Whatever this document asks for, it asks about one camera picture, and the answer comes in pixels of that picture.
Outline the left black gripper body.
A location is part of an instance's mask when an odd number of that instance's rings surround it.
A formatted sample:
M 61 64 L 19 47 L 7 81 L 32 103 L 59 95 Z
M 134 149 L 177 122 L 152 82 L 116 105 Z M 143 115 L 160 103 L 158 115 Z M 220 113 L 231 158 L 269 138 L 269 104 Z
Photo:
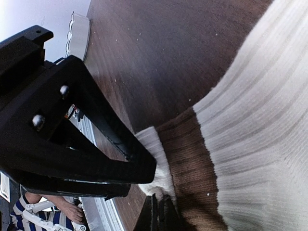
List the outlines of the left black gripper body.
M 44 66 L 44 43 L 53 33 L 31 26 L 0 43 L 0 107 L 6 106 Z

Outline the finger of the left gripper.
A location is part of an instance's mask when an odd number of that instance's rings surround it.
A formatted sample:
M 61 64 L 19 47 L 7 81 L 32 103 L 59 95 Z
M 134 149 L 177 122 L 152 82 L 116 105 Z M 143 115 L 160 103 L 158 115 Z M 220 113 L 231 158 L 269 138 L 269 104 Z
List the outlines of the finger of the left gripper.
M 75 105 L 126 158 L 110 159 L 65 114 Z M 154 180 L 156 161 L 116 115 L 83 62 L 45 62 L 33 80 L 0 108 L 0 169 L 32 193 L 124 197 Z

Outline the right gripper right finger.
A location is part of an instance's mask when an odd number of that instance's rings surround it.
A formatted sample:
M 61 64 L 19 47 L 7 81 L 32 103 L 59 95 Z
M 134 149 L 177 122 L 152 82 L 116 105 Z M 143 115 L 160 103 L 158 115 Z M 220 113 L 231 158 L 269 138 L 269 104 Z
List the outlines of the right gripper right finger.
M 169 195 L 158 204 L 158 227 L 160 231 L 182 231 L 183 226 Z

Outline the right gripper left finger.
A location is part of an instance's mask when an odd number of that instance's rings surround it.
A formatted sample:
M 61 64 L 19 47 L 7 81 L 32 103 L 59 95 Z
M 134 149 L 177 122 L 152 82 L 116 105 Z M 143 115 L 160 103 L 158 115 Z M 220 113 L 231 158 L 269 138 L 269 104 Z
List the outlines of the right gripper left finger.
M 158 230 L 158 205 L 156 195 L 146 196 L 139 218 L 137 220 L 138 231 Z

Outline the cream and brown sock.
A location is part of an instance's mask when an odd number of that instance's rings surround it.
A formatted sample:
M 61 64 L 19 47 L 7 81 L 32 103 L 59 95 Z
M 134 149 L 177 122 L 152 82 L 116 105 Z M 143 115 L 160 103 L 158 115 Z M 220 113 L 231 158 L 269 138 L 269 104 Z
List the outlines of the cream and brown sock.
M 307 230 L 307 1 L 275 0 L 203 99 L 136 136 L 157 161 L 140 189 L 186 230 Z

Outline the person forearm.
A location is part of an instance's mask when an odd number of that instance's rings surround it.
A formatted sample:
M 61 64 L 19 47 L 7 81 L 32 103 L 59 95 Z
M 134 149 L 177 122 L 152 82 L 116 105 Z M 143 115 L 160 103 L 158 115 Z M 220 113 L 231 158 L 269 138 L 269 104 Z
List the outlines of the person forearm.
M 44 197 L 52 202 L 59 210 L 61 210 L 72 222 L 83 224 L 84 214 L 81 208 L 66 201 L 62 196 L 41 195 L 30 192 L 25 193 L 25 197 L 30 204 L 37 204 Z

